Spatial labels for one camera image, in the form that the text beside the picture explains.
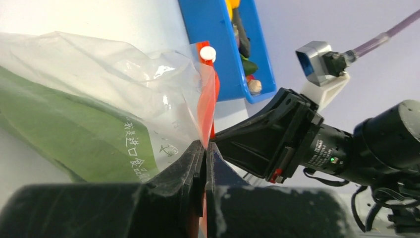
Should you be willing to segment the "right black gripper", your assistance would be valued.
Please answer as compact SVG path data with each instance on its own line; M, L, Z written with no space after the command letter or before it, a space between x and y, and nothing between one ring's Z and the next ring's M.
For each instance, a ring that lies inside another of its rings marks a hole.
M318 109L308 97L280 88L259 112L218 132L211 142L224 160L267 182L284 183L323 122Z

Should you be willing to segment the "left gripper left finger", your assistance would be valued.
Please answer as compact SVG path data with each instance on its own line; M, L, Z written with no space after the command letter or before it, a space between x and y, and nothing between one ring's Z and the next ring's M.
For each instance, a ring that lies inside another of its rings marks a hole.
M145 183L50 183L17 190L0 213L3 238L195 238L206 152L192 142Z

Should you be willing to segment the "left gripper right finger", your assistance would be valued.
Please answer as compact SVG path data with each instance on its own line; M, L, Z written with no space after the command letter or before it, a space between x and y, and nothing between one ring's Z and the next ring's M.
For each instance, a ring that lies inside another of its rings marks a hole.
M330 189L247 183L210 143L207 236L210 238L356 238L344 201Z

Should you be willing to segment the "green leafy vegetable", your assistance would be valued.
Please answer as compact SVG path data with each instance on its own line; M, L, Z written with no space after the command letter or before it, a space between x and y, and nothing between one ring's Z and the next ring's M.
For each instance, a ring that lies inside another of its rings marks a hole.
M76 182L147 182L159 173L139 119L0 70L0 126Z

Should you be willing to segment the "grey fish toy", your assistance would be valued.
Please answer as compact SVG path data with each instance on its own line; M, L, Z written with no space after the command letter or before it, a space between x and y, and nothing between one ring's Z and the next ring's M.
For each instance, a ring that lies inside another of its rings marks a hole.
M231 22L232 22L233 33L234 33L234 37L237 43L239 53L243 57L249 58L251 54L250 40L246 35L246 31L244 29L242 20L238 12L235 12L233 14Z

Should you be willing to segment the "clear zip bag orange zipper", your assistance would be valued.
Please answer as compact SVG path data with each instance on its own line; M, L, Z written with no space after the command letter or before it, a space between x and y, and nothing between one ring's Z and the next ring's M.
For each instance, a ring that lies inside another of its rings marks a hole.
M64 32L1 33L0 68L51 89L107 104L146 126L159 173L193 141L212 136L218 76L199 42L147 55L127 42Z

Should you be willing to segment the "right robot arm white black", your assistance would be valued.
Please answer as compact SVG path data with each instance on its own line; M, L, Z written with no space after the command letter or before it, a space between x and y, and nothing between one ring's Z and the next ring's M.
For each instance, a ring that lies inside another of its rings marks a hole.
M313 178L319 171L336 181L328 186L358 184L371 189L374 206L366 221L351 210L359 228L368 232L382 208L392 213L396 234L420 235L420 104L404 100L358 124L352 133L326 125L320 106L303 94L281 88L256 115L218 132L223 158L271 183L283 183L298 166Z

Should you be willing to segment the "white garlic bulb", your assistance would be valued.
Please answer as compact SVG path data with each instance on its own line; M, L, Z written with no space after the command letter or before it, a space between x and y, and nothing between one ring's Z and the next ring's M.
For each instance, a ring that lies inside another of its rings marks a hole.
M262 83L259 80L251 79L247 85L252 95L260 94L262 91Z

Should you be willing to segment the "green avocado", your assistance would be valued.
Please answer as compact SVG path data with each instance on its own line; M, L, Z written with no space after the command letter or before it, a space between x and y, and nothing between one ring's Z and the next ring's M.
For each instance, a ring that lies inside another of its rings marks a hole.
M259 69L255 63L249 61L247 58L241 59L241 63L245 76L252 75Z

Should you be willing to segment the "blue plastic bin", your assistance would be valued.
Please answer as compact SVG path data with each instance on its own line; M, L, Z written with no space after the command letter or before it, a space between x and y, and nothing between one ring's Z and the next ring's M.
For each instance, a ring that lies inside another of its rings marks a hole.
M214 68L220 82L219 101L246 99L254 104L272 97L277 92L260 19L253 0L240 1L238 10L246 35L251 39L250 61L258 66L253 75L262 83L262 91L255 96L250 93L247 86L226 2L180 0L178 3L190 42L209 41L216 50Z

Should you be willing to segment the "yellow bell pepper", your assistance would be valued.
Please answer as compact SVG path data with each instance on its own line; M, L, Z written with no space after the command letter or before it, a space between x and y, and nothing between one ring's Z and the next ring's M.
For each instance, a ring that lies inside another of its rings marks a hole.
M226 9L228 12L229 19L233 18L233 10L238 8L240 5L240 0L225 0Z

